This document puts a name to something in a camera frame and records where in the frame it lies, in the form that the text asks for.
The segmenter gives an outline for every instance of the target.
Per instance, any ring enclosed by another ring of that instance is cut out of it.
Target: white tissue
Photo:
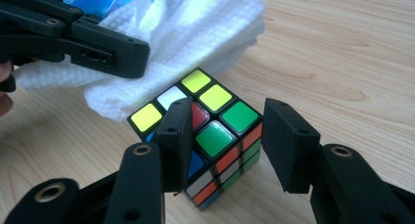
[[[261,0],[133,0],[100,25],[149,42],[145,75],[123,79],[73,65],[35,62],[15,71],[25,89],[83,86],[88,106],[125,120],[195,67],[232,67],[264,31]]]

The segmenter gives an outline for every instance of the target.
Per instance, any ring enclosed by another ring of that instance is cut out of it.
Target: wooden table
[[[266,31],[216,78],[263,112],[292,105],[321,143],[358,150],[415,193],[415,0],[263,0]],[[126,122],[89,110],[79,89],[11,95],[0,118],[0,221],[33,186],[68,177],[84,187],[118,169],[138,142]],[[314,223],[309,195],[284,194],[265,153],[206,211],[166,194],[167,223]]]

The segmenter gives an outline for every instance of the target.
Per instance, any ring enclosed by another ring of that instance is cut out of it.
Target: green sticker
[[[242,133],[258,119],[258,114],[243,102],[238,102],[227,110],[222,118],[238,133]]]
[[[260,139],[256,140],[252,146],[250,146],[243,154],[242,154],[242,163],[245,163],[250,159],[255,153],[257,153],[260,149]]]
[[[242,172],[248,171],[259,160],[259,152],[242,165]]]
[[[238,170],[234,173],[226,182],[222,185],[223,191],[226,191],[229,187],[231,187],[238,179],[241,177],[241,171]]]
[[[216,157],[220,151],[232,143],[233,139],[230,132],[217,121],[213,121],[196,136],[196,141],[210,157]]]

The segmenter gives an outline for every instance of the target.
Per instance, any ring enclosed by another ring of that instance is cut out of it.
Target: cube face
[[[133,113],[128,122],[143,142],[168,107],[192,97],[193,149],[185,194],[205,210],[259,159],[262,115],[202,69],[197,68]]]

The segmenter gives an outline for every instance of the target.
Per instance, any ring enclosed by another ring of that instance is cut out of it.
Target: yellow sticker
[[[148,104],[134,115],[131,120],[141,132],[145,132],[162,118],[161,113],[153,104]]]
[[[189,89],[190,92],[194,94],[210,83],[210,77],[197,69],[188,76],[184,77],[181,82],[187,89]]]
[[[202,94],[200,99],[212,111],[217,111],[232,99],[232,95],[215,84]]]

